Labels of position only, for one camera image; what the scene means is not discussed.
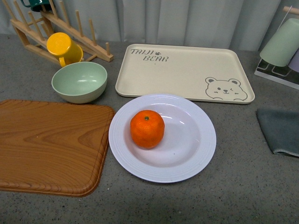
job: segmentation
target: yellow cup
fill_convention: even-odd
[[[80,62],[83,58],[81,47],[65,33],[54,33],[47,41],[48,51],[59,60],[61,67]]]

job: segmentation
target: wood grain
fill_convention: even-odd
[[[90,194],[100,181],[113,116],[102,105],[0,102],[0,190]]]

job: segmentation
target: dark green cup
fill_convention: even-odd
[[[42,5],[45,6],[45,9],[47,11],[52,9],[49,0],[29,0],[29,5],[25,5],[23,0],[21,0],[21,2],[23,4],[23,6],[25,6],[27,8],[30,7],[33,12],[42,11],[43,10]]]

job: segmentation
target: bear face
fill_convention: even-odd
[[[241,100],[247,99],[247,93],[240,87],[241,82],[237,79],[217,80],[213,77],[206,78],[206,94],[213,99]]]

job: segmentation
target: table surface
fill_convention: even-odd
[[[133,99],[115,90],[128,45],[111,42],[114,60],[93,60],[108,72],[107,88],[93,104],[117,112]],[[0,35],[0,52],[0,101],[65,102],[51,87],[59,65],[23,48],[17,35]],[[126,171],[108,148],[93,193],[78,198],[1,191],[0,223],[298,223],[299,158],[272,154],[256,110],[299,111],[299,90],[254,75],[258,52],[236,53],[256,98],[248,105],[194,102],[217,134],[215,154],[199,174],[171,184],[148,182]]]

